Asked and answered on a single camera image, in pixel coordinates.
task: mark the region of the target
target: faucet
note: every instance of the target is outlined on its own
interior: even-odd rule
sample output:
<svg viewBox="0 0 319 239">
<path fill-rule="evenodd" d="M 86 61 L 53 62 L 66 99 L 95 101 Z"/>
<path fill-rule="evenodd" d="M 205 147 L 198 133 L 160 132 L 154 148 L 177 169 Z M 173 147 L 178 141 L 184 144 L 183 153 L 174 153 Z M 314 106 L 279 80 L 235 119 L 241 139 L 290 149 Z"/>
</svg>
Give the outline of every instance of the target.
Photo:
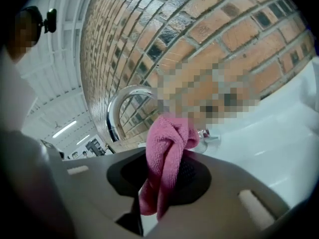
<svg viewBox="0 0 319 239">
<path fill-rule="evenodd" d="M 157 96 L 152 93 L 151 87 L 144 85 L 131 85 L 117 91 L 111 98 L 106 114 L 106 125 L 108 127 L 112 142 L 116 142 L 125 138 L 125 133 L 120 122 L 120 109 L 123 102 L 134 95 L 143 95 L 149 98 L 157 99 Z M 209 130 L 207 129 L 199 130 L 198 134 L 200 139 L 217 138 L 211 137 L 209 135 Z"/>
</svg>

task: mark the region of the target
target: curved faucet spout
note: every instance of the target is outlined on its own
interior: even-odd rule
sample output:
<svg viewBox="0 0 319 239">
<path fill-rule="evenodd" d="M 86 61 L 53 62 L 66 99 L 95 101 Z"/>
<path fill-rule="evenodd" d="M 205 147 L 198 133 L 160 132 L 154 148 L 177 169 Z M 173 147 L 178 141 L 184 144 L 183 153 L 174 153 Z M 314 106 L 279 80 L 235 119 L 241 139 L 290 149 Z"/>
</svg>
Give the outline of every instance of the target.
<svg viewBox="0 0 319 239">
<path fill-rule="evenodd" d="M 144 85 L 131 85 L 117 91 L 111 98 L 106 114 L 106 125 L 112 142 L 125 138 L 125 133 L 120 122 L 120 109 L 127 98 L 135 95 L 143 95 L 153 99 L 157 98 L 152 93 L 151 87 Z"/>
</svg>

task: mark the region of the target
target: gray device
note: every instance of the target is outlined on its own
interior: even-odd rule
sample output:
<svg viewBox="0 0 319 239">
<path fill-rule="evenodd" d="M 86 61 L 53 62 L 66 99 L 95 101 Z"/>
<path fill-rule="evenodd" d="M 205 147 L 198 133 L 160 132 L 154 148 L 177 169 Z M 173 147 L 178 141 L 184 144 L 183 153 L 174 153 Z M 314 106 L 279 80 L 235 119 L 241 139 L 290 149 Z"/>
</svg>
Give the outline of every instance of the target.
<svg viewBox="0 0 319 239">
<path fill-rule="evenodd" d="M 0 144 L 9 182 L 51 229 L 79 239 L 143 236 L 138 191 L 148 172 L 145 148 L 62 161 L 52 144 L 20 131 L 2 132 Z M 256 225 L 238 196 L 243 190 L 263 203 L 273 225 L 264 230 Z M 169 203 L 146 238 L 259 238 L 289 215 L 287 204 L 245 170 L 187 150 Z"/>
</svg>

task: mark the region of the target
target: tube light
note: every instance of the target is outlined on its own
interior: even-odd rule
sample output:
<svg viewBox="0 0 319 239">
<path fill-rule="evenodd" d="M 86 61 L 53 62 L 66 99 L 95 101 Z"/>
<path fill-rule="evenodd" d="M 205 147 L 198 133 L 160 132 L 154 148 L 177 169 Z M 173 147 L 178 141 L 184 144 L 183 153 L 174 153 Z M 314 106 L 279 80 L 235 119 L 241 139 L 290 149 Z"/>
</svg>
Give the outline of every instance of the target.
<svg viewBox="0 0 319 239">
<path fill-rule="evenodd" d="M 80 140 L 76 145 L 79 145 L 79 143 L 83 142 L 86 138 L 88 138 L 90 135 L 88 134 L 86 137 L 84 137 L 82 140 Z"/>
<path fill-rule="evenodd" d="M 62 134 L 64 131 L 66 131 L 69 127 L 72 127 L 74 124 L 76 124 L 76 120 L 74 122 L 71 122 L 69 125 L 65 126 L 63 129 L 61 129 L 58 133 L 56 133 L 52 138 L 56 138 L 60 134 Z"/>
</svg>

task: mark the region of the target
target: pink cloth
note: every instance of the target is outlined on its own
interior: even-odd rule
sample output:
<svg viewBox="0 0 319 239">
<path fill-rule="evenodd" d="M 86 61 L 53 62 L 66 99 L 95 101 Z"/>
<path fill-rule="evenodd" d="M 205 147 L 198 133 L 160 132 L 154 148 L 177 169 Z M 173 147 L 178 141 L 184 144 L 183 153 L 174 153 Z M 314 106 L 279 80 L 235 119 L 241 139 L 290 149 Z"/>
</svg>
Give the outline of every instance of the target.
<svg viewBox="0 0 319 239">
<path fill-rule="evenodd" d="M 168 197 L 173 191 L 184 149 L 198 145 L 197 130 L 188 119 L 159 116 L 152 124 L 146 140 L 149 174 L 140 193 L 142 215 L 157 212 L 158 220 L 168 209 Z"/>
</svg>

